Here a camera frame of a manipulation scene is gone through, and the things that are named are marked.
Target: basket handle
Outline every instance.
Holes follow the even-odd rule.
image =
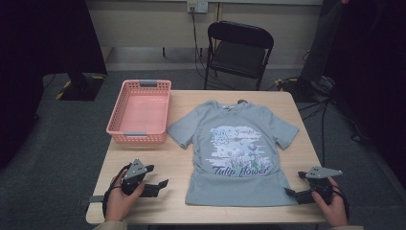
[[[140,80],[141,87],[158,87],[158,80]]]
[[[124,136],[147,136],[147,133],[142,131],[127,131],[124,133]]]

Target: black device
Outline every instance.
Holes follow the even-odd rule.
[[[147,173],[152,172],[153,165],[144,166],[139,159],[135,159],[134,162],[128,168],[127,173],[124,176],[122,190],[123,193],[131,195],[138,185],[143,182]],[[168,180],[161,181],[158,185],[146,184],[143,193],[140,197],[157,197],[159,191],[168,185]]]
[[[123,193],[125,193],[126,195],[131,195],[134,192],[134,190],[141,184],[141,182],[143,182],[146,174],[152,172],[153,169],[154,169],[153,165],[144,166],[143,163],[138,158],[135,159],[133,163],[124,166],[119,171],[114,181],[110,184],[108,190],[104,193],[104,197],[102,199],[102,213],[104,214],[104,216],[107,210],[108,197],[110,196],[110,193],[113,189],[119,189],[121,187]],[[115,187],[114,185],[116,184],[117,179],[124,170],[127,170],[127,172],[123,178],[122,186]],[[169,182],[168,180],[164,180],[161,181],[158,185],[146,184],[143,193],[140,195],[140,197],[157,197],[159,191],[167,187],[168,182]]]
[[[317,192],[325,201],[327,205],[331,203],[332,195],[337,194],[344,200],[344,207],[346,209],[347,219],[350,218],[350,205],[347,201],[343,191],[337,186],[333,186],[329,180],[329,176],[341,175],[343,172],[331,170],[319,166],[314,166],[309,172],[298,172],[301,179],[307,179],[310,189],[302,192],[295,192],[294,190],[284,188],[288,196],[296,198],[299,204],[314,203],[314,198],[311,192]]]
[[[306,172],[298,172],[298,175],[301,179],[305,179]],[[332,185],[327,178],[314,179],[308,178],[308,184],[310,186],[309,190],[302,192],[295,192],[290,189],[284,189],[289,196],[296,198],[299,204],[314,203],[313,196],[311,192],[315,191],[323,198],[326,204],[331,203],[331,197],[333,193]]]

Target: dark curtain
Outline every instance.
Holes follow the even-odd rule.
[[[0,4],[1,166],[24,142],[47,74],[107,74],[84,0]]]
[[[350,1],[326,76],[406,188],[406,2]]]

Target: wooden table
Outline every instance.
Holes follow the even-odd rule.
[[[308,172],[312,166],[320,165],[310,142],[305,125],[290,94],[263,91],[210,91],[171,90],[168,125],[177,121],[199,104],[217,100],[223,104],[236,104],[244,99],[253,104],[267,105],[277,116],[299,127],[293,143],[285,150],[278,148],[281,167],[293,190],[307,190],[308,184],[297,175]],[[139,198],[127,217],[137,224],[226,224],[226,223],[311,223],[324,222],[320,209],[315,204],[279,207],[212,207],[185,204],[189,181],[193,171],[192,145],[180,148],[168,137],[165,144],[131,147],[110,142],[94,196],[103,195],[111,178],[129,162],[139,158],[144,165],[154,165],[145,182],[157,184],[169,179],[167,188],[155,198]],[[89,206],[86,220],[97,224],[104,222],[102,204]]]

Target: black folding chair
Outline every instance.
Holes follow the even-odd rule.
[[[204,89],[207,89],[209,70],[257,80],[259,90],[274,38],[262,28],[230,21],[218,21],[209,26]]]

